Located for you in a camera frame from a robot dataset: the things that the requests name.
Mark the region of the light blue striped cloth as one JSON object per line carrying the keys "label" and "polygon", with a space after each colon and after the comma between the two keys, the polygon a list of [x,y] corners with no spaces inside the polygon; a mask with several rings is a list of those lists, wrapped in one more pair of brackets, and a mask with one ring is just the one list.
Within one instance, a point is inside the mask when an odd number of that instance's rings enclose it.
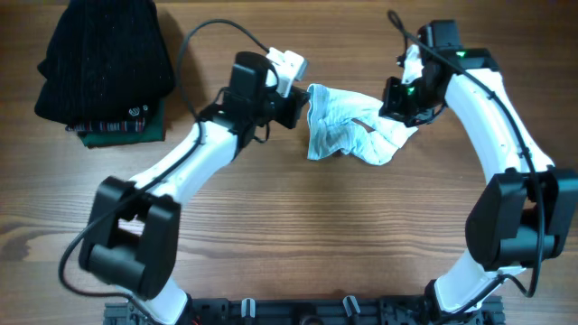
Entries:
{"label": "light blue striped cloth", "polygon": [[374,97],[321,84],[311,84],[307,92],[310,160],[342,153],[384,165],[418,130],[379,116],[383,102]]}

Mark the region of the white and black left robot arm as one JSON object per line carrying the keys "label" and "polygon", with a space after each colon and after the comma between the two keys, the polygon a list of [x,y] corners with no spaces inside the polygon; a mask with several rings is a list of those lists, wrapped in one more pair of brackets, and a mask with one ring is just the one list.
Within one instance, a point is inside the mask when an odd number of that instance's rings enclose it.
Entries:
{"label": "white and black left robot arm", "polygon": [[275,48],[265,56],[238,53],[228,86],[179,145],[128,181],[101,182],[79,236],[79,266],[115,285],[123,299],[107,305],[104,323],[194,323],[191,298],[172,278],[182,206],[255,140],[258,127],[296,126],[309,95],[294,83],[307,65],[301,55]]}

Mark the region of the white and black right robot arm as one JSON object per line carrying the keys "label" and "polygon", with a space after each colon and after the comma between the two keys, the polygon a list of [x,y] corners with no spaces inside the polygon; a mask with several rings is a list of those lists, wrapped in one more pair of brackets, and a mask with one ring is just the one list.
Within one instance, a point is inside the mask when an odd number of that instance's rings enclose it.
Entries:
{"label": "white and black right robot arm", "polygon": [[388,79],[379,114],[408,127],[429,125],[451,109],[469,137],[486,187],[467,217],[466,249],[424,294],[422,319],[463,323],[481,312],[503,284],[536,293],[542,264],[564,250],[577,205],[577,175],[559,169],[525,128],[505,90],[498,63],[483,48],[461,43],[453,20],[434,20],[403,32],[396,62],[401,78]]}

